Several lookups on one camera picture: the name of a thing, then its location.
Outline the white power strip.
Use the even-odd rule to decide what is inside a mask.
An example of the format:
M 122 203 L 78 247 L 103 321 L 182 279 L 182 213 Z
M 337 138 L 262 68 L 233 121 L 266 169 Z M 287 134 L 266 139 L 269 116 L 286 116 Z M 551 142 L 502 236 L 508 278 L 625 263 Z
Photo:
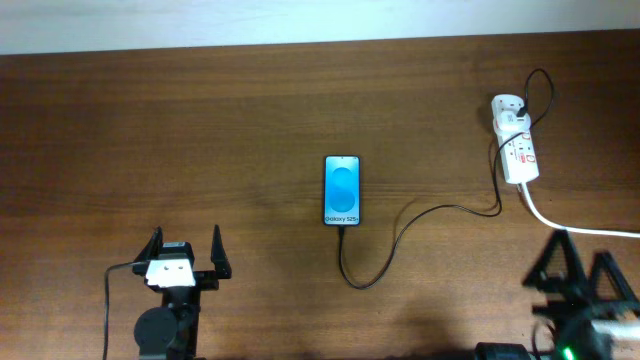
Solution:
M 529 130 L 530 118 L 507 113 L 494 119 L 505 181 L 528 183 L 539 176 L 537 156 Z

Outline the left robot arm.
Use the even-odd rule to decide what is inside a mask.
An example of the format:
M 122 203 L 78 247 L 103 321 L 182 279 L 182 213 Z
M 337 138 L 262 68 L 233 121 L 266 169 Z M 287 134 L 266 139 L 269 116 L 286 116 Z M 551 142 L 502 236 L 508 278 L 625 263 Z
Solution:
M 197 271 L 190 243 L 165 243 L 161 228 L 153 232 L 132 269 L 149 289 L 162 296 L 161 305 L 145 311 L 134 326 L 140 359 L 197 357 L 201 294 L 217 291 L 220 281 L 232 277 L 219 226 L 213 229 L 210 260 L 211 270 Z

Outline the blue screen Galaxy smartphone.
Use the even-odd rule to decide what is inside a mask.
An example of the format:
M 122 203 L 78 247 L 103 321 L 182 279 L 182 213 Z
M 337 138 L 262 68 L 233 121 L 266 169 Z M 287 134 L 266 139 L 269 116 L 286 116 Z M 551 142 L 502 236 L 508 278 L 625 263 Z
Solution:
M 324 161 L 324 224 L 358 226 L 360 190 L 360 158 L 355 155 L 327 156 Z

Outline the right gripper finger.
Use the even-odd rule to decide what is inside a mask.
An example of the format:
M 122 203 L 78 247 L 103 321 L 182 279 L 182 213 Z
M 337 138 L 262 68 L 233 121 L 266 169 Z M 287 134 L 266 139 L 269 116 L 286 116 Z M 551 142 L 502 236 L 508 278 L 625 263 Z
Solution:
M 610 252 L 597 252 L 588 277 L 588 304 L 612 301 L 638 302 Z
M 586 295 L 587 277 L 576 247 L 566 230 L 555 230 L 522 281 L 546 294 Z

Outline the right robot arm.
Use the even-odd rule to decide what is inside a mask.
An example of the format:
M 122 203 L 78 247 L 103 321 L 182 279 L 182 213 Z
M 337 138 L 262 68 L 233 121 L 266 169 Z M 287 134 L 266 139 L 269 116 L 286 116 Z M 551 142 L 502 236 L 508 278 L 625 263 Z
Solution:
M 522 286 L 546 296 L 532 314 L 542 319 L 521 344 L 476 345 L 474 360 L 612 359 L 618 340 L 639 339 L 639 297 L 608 251 L 594 254 L 586 272 L 566 230 L 550 236 Z

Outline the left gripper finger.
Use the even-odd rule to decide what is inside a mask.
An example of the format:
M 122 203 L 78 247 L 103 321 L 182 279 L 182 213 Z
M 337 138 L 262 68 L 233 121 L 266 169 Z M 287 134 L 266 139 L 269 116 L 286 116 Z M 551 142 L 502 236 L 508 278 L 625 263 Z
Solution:
M 223 246 L 219 225 L 214 226 L 210 260 L 214 265 L 214 271 L 218 279 L 232 278 L 232 268 Z
M 161 227 L 157 227 L 151 235 L 150 240 L 134 259 L 135 263 L 144 263 L 157 258 L 163 245 L 163 232 Z

